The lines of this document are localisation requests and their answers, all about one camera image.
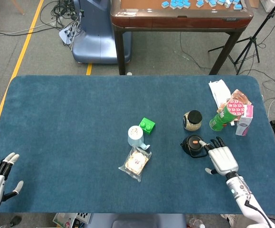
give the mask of white cup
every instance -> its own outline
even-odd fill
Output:
[[[140,126],[132,126],[128,130],[128,143],[131,146],[141,147],[143,150],[147,150],[150,145],[143,143],[143,131]]]

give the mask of blue table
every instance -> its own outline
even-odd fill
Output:
[[[223,79],[254,105],[246,137],[217,133],[209,81]],[[0,157],[20,154],[6,192],[22,192],[0,212],[240,213],[225,178],[208,175],[210,158],[180,147],[190,133],[182,116],[197,109],[205,141],[220,136],[267,214],[275,214],[275,140],[255,79],[249,76],[19,76],[0,118]],[[130,151],[127,131],[143,117],[156,122],[145,142],[152,157],[138,182],[118,170]]]

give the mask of green can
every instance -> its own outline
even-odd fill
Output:
[[[215,115],[209,125],[213,131],[221,131],[224,125],[244,113],[244,105],[238,100],[230,100],[221,112]]]

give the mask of plastic bottle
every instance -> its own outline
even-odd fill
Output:
[[[205,228],[205,225],[202,222],[202,220],[197,219],[197,218],[190,219],[188,225],[191,228]]]

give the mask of glass jar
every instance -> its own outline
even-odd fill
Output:
[[[184,128],[190,132],[196,131],[200,128],[202,119],[202,114],[197,110],[187,112],[183,117]]]

